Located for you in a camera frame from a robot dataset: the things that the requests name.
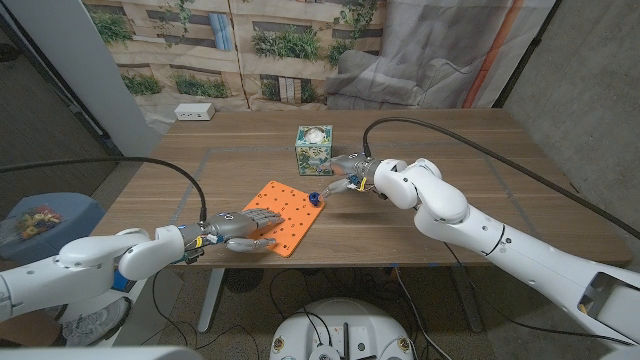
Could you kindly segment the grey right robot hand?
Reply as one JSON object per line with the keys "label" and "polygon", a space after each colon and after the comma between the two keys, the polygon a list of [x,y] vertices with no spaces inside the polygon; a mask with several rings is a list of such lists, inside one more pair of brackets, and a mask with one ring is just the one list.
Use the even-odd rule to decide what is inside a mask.
{"label": "grey right robot hand", "polygon": [[330,170],[334,175],[343,176],[343,179],[328,185],[320,197],[326,201],[331,195],[346,190],[366,192],[375,189],[374,175],[380,160],[366,157],[364,153],[340,155],[325,162],[320,169]]}

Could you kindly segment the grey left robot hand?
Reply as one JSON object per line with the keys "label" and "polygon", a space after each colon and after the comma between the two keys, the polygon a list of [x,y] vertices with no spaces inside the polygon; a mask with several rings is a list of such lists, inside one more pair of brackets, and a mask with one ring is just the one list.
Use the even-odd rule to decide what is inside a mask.
{"label": "grey left robot hand", "polygon": [[283,221],[280,213],[268,209],[252,208],[242,212],[222,212],[205,222],[203,235],[211,243],[224,244],[234,252],[255,252],[274,245],[276,240],[251,239],[250,235]]}

